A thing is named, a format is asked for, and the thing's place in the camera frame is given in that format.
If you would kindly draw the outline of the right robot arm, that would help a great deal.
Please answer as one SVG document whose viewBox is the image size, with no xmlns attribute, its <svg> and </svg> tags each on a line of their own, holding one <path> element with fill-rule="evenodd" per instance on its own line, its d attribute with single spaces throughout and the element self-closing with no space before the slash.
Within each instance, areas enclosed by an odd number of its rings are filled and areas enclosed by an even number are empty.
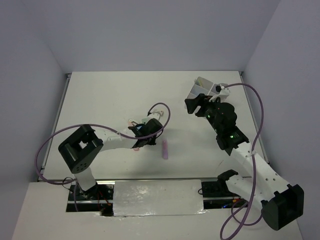
<svg viewBox="0 0 320 240">
<path fill-rule="evenodd" d="M 261 212 L 263 220 L 275 231 L 301 217 L 304 213 L 304 190 L 291 185 L 252 149 L 252 143 L 237 127 L 233 105 L 219 97 L 200 93 L 185 99 L 189 114 L 208 120 L 216 132 L 221 150 L 239 163 L 252 177 L 248 181 L 235 170 L 218 176 L 217 190 L 223 196 L 234 193 L 251 203 Z"/>
</svg>

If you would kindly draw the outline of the purple highlighter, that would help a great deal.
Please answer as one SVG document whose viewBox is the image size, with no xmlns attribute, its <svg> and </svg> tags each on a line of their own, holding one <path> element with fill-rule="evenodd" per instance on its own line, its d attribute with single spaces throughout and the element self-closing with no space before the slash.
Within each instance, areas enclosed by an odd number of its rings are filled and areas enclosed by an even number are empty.
<svg viewBox="0 0 320 240">
<path fill-rule="evenodd" d="M 166 139 L 162 140 L 162 158 L 164 160 L 169 158 L 168 141 Z"/>
</svg>

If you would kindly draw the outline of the yellow highlighter pen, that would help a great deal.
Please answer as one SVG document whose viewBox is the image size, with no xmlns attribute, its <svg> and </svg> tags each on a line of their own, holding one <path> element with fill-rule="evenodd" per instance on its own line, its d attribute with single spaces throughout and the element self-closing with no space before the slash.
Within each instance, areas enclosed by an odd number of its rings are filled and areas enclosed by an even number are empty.
<svg viewBox="0 0 320 240">
<path fill-rule="evenodd" d="M 202 80 L 199 79 L 199 78 L 194 80 L 194 84 L 197 85 L 197 86 L 203 87 Z"/>
</svg>

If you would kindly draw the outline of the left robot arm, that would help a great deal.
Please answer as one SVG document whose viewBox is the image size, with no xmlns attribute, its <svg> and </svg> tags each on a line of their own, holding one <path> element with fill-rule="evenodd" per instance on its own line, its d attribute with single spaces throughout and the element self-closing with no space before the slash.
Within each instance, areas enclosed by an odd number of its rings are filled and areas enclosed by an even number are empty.
<svg viewBox="0 0 320 240">
<path fill-rule="evenodd" d="M 70 172 L 76 178 L 80 194 L 91 200 L 105 190 L 98 186 L 90 165 L 100 152 L 115 149 L 137 149 L 154 146 L 163 125 L 156 118 L 127 127 L 123 132 L 100 131 L 98 134 L 88 124 L 81 125 L 65 139 L 58 151 Z"/>
</svg>

